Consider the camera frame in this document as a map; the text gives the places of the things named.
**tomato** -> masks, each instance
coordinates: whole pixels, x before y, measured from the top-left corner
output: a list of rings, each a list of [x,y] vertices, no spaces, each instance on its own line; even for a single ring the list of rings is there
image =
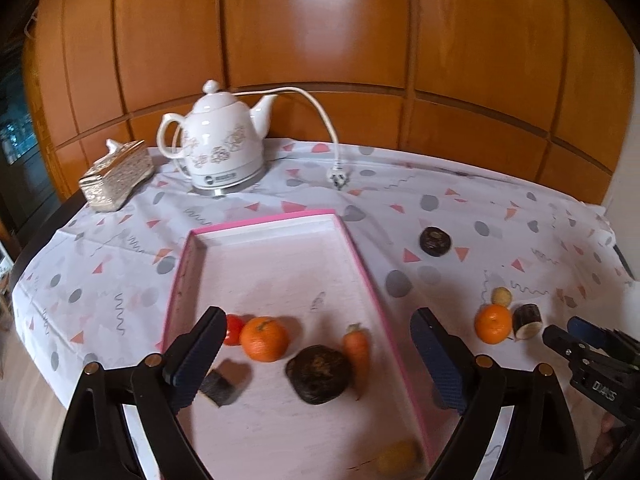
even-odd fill
[[[226,315],[226,337],[225,345],[235,346],[240,344],[240,333],[244,327],[244,321],[236,314]]]

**tray rim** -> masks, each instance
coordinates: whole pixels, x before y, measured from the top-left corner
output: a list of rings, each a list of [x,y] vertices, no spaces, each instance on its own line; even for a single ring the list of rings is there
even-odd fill
[[[291,213],[280,213],[275,215],[262,216],[258,218],[237,220],[232,222],[222,222],[220,224],[198,227],[190,230],[189,234],[185,238],[184,245],[180,250],[180,259],[178,261],[178,267],[174,274],[174,280],[172,282],[171,292],[169,294],[166,314],[164,316],[164,323],[162,325],[162,339],[156,346],[161,352],[165,352],[169,346],[169,343],[170,343],[168,341],[169,322],[174,309],[174,304],[175,304],[174,300],[175,300],[175,295],[177,294],[178,283],[180,282],[181,273],[183,271],[183,267],[185,263],[184,255],[193,237],[197,237],[199,235],[203,235],[210,232],[225,231],[229,229],[247,227],[250,225],[267,224],[271,222],[278,222],[281,220],[303,218],[308,216],[331,216],[334,221],[334,226],[338,229],[339,233],[341,234],[342,238],[345,240],[347,244],[347,247],[351,253],[351,257],[354,261],[354,264],[358,269],[360,279],[364,282],[364,285],[367,289],[367,293],[369,295],[369,299],[376,309],[376,314],[380,319],[386,339],[388,341],[389,346],[391,347],[393,359],[396,363],[396,366],[398,367],[398,370],[400,371],[400,376],[402,377],[404,389],[409,399],[410,407],[414,412],[413,415],[417,423],[418,430],[420,432],[420,439],[422,441],[422,452],[424,454],[424,460],[426,465],[428,466],[428,469],[430,469],[431,465],[433,464],[433,455],[431,453],[432,449],[431,449],[429,435],[426,430],[425,421],[421,415],[419,403],[417,400],[417,396],[414,393],[412,382],[410,381],[409,374],[406,370],[406,367],[404,366],[404,361],[402,360],[402,357],[400,355],[398,345],[396,344],[396,338],[394,337],[393,329],[387,319],[385,311],[382,309],[382,306],[380,305],[380,300],[378,299],[378,295],[374,289],[373,283],[369,278],[369,273],[367,272],[367,269],[364,267],[364,262],[360,257],[360,254],[358,253],[358,250],[353,240],[351,239],[351,235],[349,234],[347,228],[344,225],[344,222],[342,221],[342,219],[340,218],[340,216],[338,215],[335,209],[330,209],[330,208],[311,209],[311,210],[305,210],[305,211],[295,211]]]

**dark round object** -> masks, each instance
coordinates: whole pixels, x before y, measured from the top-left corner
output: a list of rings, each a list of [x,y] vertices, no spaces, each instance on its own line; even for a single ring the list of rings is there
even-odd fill
[[[291,386],[308,404],[324,404],[339,396],[351,381],[351,364],[324,345],[302,349],[285,367]]]
[[[527,303],[513,311],[513,333],[516,339],[531,339],[542,329],[542,316],[537,305]]]
[[[420,248],[429,256],[442,256],[451,248],[451,237],[442,229],[427,227],[420,234]]]

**white tray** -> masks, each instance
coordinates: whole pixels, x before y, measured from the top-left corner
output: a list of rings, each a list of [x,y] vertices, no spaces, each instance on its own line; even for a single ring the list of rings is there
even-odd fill
[[[398,440],[424,452],[424,425],[391,331],[362,263],[332,210],[306,211],[192,231],[176,273],[164,348],[209,305],[240,316],[272,316],[292,338],[275,363],[223,346],[214,366],[248,386],[218,408],[198,393],[178,420],[216,480],[357,480],[376,477],[374,459]],[[340,349],[347,326],[370,331],[369,386],[319,406],[300,400],[284,374],[309,345]],[[405,477],[424,478],[427,467]]]

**table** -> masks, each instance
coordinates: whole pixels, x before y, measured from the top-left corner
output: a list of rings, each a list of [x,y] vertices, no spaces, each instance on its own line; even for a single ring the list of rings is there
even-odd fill
[[[344,146],[350,182],[341,191],[326,180],[328,144],[268,139],[266,157],[269,170],[258,184],[220,199],[188,193],[190,184],[163,164],[121,211],[83,207],[30,261],[15,285],[16,328],[65,406],[87,362],[127,366],[157,350],[190,229],[307,208],[333,208],[342,216],[378,288],[431,428],[431,459],[457,417],[442,409],[408,338],[416,308],[430,306],[472,352],[504,367],[549,362],[563,384],[564,361],[539,337],[496,346],[476,338],[473,317],[494,287],[510,288],[515,304],[536,303],[546,324],[563,326],[579,315],[610,328],[638,326],[635,310],[617,308],[636,286],[599,206],[488,170],[366,146]],[[453,241],[440,258],[418,244],[432,225]],[[588,458],[601,411],[572,389],[565,392]],[[488,449],[489,471],[508,420],[506,410]]]

